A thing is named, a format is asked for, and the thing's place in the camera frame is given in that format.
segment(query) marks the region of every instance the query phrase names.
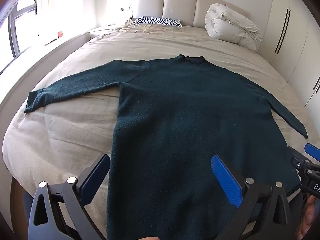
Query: headboard panel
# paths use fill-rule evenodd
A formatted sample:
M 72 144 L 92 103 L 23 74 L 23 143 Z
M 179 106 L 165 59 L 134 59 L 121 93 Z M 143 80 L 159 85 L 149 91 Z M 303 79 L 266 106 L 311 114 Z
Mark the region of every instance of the headboard panel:
M 223 4 L 250 19 L 250 13 L 223 0 L 129 0 L 133 17 L 154 16 L 179 19 L 183 25 L 204 28 L 209 6 Z

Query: silver rivet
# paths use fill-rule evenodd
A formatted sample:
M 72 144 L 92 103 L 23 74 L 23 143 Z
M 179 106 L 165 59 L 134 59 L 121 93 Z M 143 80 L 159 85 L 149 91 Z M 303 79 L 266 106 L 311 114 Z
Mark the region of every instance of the silver rivet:
M 45 181 L 41 181 L 39 183 L 39 187 L 45 187 L 45 185 L 47 185 L 47 183 Z
M 253 184 L 254 183 L 254 179 L 253 178 L 246 178 L 245 182 L 248 184 Z
M 276 182 L 276 186 L 277 186 L 277 187 L 282 187 L 282 183 L 279 182 L 279 181 L 277 181 L 277 182 Z
M 70 178 L 67 179 L 67 182 L 69 184 L 75 183 L 76 182 L 76 178 L 75 177 L 70 177 Z

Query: beige bed sheet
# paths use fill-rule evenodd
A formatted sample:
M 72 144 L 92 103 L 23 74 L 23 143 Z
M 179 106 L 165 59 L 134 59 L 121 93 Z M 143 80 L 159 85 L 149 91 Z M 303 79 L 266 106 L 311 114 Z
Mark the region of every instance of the beige bed sheet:
M 198 57 L 239 73 L 273 94 L 306 127 L 309 138 L 272 113 L 287 144 L 304 153 L 310 142 L 318 147 L 319 135 L 296 93 L 257 53 L 236 44 L 219 41 L 206 30 L 158 25 L 129 25 L 87 42 L 47 74 L 36 89 L 111 60 L 150 60 L 179 54 Z M 31 194 L 39 182 L 64 182 L 78 176 L 100 153 L 111 151 L 118 109 L 117 88 L 50 104 L 24 114 L 26 102 L 12 120 L 3 143 L 3 159 L 16 180 Z M 108 175 L 86 210 L 106 234 Z

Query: white wardrobe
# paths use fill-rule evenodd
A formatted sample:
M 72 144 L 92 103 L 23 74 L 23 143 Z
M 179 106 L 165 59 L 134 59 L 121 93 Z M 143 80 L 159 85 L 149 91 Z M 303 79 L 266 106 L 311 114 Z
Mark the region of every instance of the white wardrobe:
M 320 133 L 320 27 L 302 0 L 273 0 L 258 53 L 295 89 Z

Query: beige curtain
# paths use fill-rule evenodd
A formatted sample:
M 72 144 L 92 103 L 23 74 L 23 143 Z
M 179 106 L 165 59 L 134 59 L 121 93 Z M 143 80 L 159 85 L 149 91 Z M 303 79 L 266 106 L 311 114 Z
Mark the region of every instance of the beige curtain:
M 41 43 L 48 44 L 58 37 L 53 0 L 37 0 L 37 22 Z

